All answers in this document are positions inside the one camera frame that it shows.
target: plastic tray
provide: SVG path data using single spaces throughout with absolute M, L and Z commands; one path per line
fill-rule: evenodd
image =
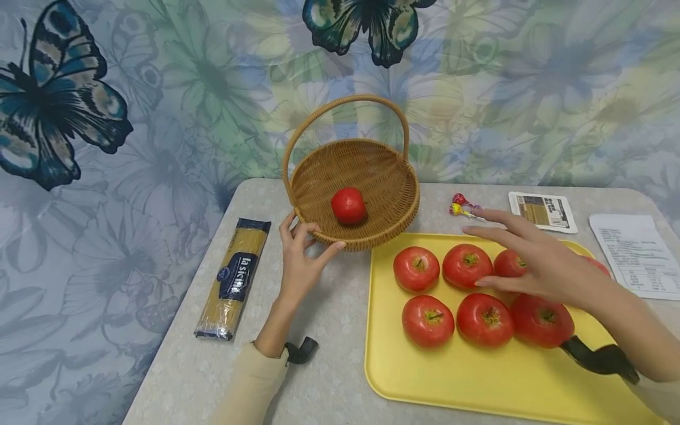
M 587 425 L 660 425 L 618 376 L 602 376 L 577 365 L 561 349 L 542 350 L 512 339 L 485 350 L 456 332 L 443 347 L 425 350 L 412 344 L 401 326 L 401 311 L 413 295 L 394 280 L 392 261 L 404 248 L 419 245 L 439 261 L 459 243 L 481 247 L 493 260 L 497 243 L 466 235 L 403 233 L 371 254 L 371 288 L 364 371 L 373 390 L 390 400 L 515 416 L 546 422 Z M 563 241 L 578 254 L 583 246 Z M 511 295 L 484 290 L 508 303 Z M 467 292 L 439 282 L 427 292 L 452 311 Z M 584 311 L 570 308 L 576 335 L 593 350 L 613 340 Z

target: table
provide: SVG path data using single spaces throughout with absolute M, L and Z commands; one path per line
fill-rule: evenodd
M 605 261 L 588 225 L 592 213 L 649 214 L 676 258 L 680 240 L 654 202 L 629 189 L 550 188 L 421 184 L 420 210 L 409 232 L 460 234 L 478 224 L 448 214 L 455 192 L 483 207 L 509 209 L 507 193 L 540 192 L 564 195 L 574 212 L 579 232 L 557 234 L 584 245 Z M 216 408 L 231 376 L 240 347 L 255 339 L 279 288 L 282 273 L 281 240 L 276 226 L 291 210 L 281 180 L 252 179 L 242 183 L 184 297 L 156 358 L 125 418 L 124 425 L 204 423 Z M 271 220 L 260 266 L 252 284 L 235 340 L 230 343 L 194 338 L 201 315 L 238 217 Z M 537 424 L 469 411 L 388 401 L 372 391 L 364 376 L 364 340 L 369 289 L 370 253 L 343 252 L 326 268 L 322 279 L 299 311 L 288 340 L 304 336 L 319 342 L 312 361 L 290 365 L 282 390 L 265 423 L 272 424 Z M 680 335 L 680 303 L 647 300 L 663 322 Z

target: spaghetti package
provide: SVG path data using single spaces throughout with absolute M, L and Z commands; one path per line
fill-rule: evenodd
M 240 218 L 208 295 L 196 337 L 231 340 L 255 276 L 271 222 Z

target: hand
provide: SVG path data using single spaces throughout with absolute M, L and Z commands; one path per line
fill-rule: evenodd
M 478 209 L 476 216 L 504 224 L 498 227 L 471 226 L 468 235 L 489 239 L 516 251 L 528 266 L 522 277 L 486 276 L 477 282 L 497 290 L 524 292 L 590 311 L 611 294 L 625 291 L 584 258 L 572 252 L 535 225 L 506 211 Z
M 305 255 L 305 250 L 316 241 L 307 239 L 307 234 L 312 231 L 320 232 L 321 228 L 316 223 L 298 223 L 290 230 L 293 219 L 295 211 L 288 214 L 279 226 L 284 245 L 284 276 L 279 299 L 297 306 L 319 281 L 321 272 L 331 258 L 345 247 L 345 243 L 335 242 L 318 258 L 310 258 Z

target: woven basket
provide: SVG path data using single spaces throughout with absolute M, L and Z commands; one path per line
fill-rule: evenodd
M 375 140 L 344 139 L 326 144 L 308 154 L 288 179 L 288 162 L 300 135 L 324 113 L 344 103 L 372 101 L 389 107 L 399 117 L 404 132 L 403 152 Z M 409 125 L 399 108 L 387 99 L 354 95 L 337 99 L 316 110 L 288 142 L 283 179 L 291 205 L 301 222 L 315 222 L 322 243 L 347 243 L 347 251 L 363 251 L 381 245 L 402 233 L 413 222 L 420 204 L 420 186 L 409 164 Z M 339 224 L 330 200 L 344 187 L 359 189 L 367 217 L 359 224 Z

